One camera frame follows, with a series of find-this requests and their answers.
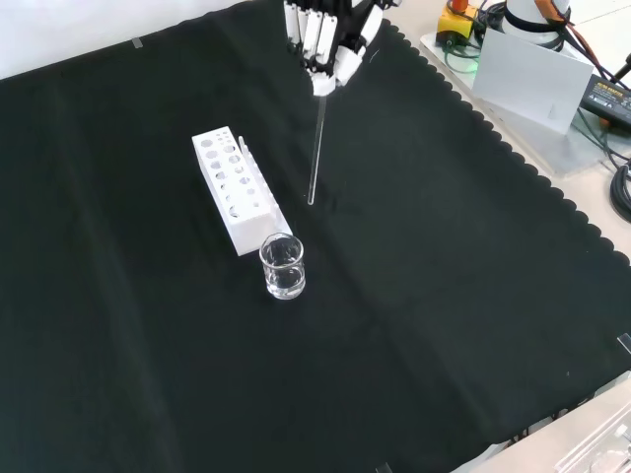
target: scalloped edge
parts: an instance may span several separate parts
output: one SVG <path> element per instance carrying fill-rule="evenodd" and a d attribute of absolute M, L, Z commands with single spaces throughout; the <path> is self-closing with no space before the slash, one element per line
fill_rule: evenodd
<path fill-rule="evenodd" d="M 572 218 L 575 220 L 579 220 L 580 226 L 584 226 L 588 233 L 593 234 L 593 237 L 595 237 L 595 239 L 599 241 L 599 244 L 603 246 L 603 249 L 606 249 L 608 252 L 610 252 L 616 260 L 624 264 L 627 268 L 631 266 L 630 256 L 627 256 L 625 253 L 616 250 L 613 241 L 611 241 L 606 236 L 602 236 L 602 230 L 600 229 L 600 227 L 590 223 L 590 217 L 585 212 L 579 210 L 578 206 L 573 200 L 565 198 L 565 193 L 562 189 L 553 186 L 550 179 L 548 179 L 544 175 L 539 174 L 539 169 L 527 162 L 526 158 L 520 153 L 514 151 L 513 145 L 511 145 L 507 141 L 504 141 L 504 139 L 502 138 L 502 134 L 495 130 L 495 124 L 492 121 L 488 120 L 484 113 L 474 109 L 471 102 L 466 101 L 461 94 L 454 90 L 454 85 L 447 80 L 445 75 L 442 74 L 427 57 L 421 54 L 420 49 L 412 46 L 411 41 L 405 37 L 405 34 L 401 32 L 400 28 L 397 25 L 393 25 L 390 20 L 384 19 L 384 27 L 394 36 L 398 36 L 398 38 L 404 44 L 406 44 L 416 55 L 418 55 L 419 58 L 422 59 L 422 61 L 425 63 L 424 65 L 429 66 L 429 68 L 434 71 L 434 73 L 442 80 L 443 84 L 446 84 L 446 86 L 455 96 L 455 98 L 458 99 L 460 103 L 462 103 L 463 106 L 467 108 L 467 112 L 473 113 L 475 121 L 478 122 L 481 126 L 488 128 L 488 130 L 491 132 L 492 140 L 495 141 L 497 144 L 507 148 L 506 151 L 509 152 L 509 156 L 511 157 L 511 159 L 515 163 L 517 163 L 518 166 L 521 166 L 526 170 L 529 178 L 533 179 L 544 192 L 549 194 L 549 198 L 552 201 L 556 201 L 567 210 L 570 210 L 572 212 Z"/>

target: robotic hand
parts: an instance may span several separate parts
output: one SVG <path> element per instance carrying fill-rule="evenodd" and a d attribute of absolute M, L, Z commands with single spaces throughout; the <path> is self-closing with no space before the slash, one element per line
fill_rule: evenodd
<path fill-rule="evenodd" d="M 401 1 L 285 0 L 289 47 L 310 74 L 315 96 L 346 85 L 377 35 L 384 10 Z"/>

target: glass stirring rod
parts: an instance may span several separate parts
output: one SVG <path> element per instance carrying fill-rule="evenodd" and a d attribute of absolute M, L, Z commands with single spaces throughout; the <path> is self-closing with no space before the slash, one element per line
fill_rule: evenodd
<path fill-rule="evenodd" d="M 316 198 L 317 165 L 319 163 L 319 148 L 322 144 L 322 131 L 324 129 L 324 113 L 326 112 L 326 96 L 320 97 L 317 106 L 317 125 L 315 126 L 314 155 L 312 157 L 312 177 L 309 181 L 309 197 L 307 203 L 314 205 Z"/>

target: white card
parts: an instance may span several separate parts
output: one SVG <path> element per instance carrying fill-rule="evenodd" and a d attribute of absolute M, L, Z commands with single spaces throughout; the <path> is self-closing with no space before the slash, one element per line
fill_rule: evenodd
<path fill-rule="evenodd" d="M 592 64 L 489 29 L 472 91 L 566 134 L 593 71 Z"/>

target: water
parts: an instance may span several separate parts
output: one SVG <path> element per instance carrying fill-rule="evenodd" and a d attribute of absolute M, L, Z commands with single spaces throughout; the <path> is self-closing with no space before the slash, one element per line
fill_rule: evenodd
<path fill-rule="evenodd" d="M 288 301 L 299 296 L 305 288 L 305 268 L 302 264 L 283 269 L 265 268 L 265 282 L 269 294 Z"/>

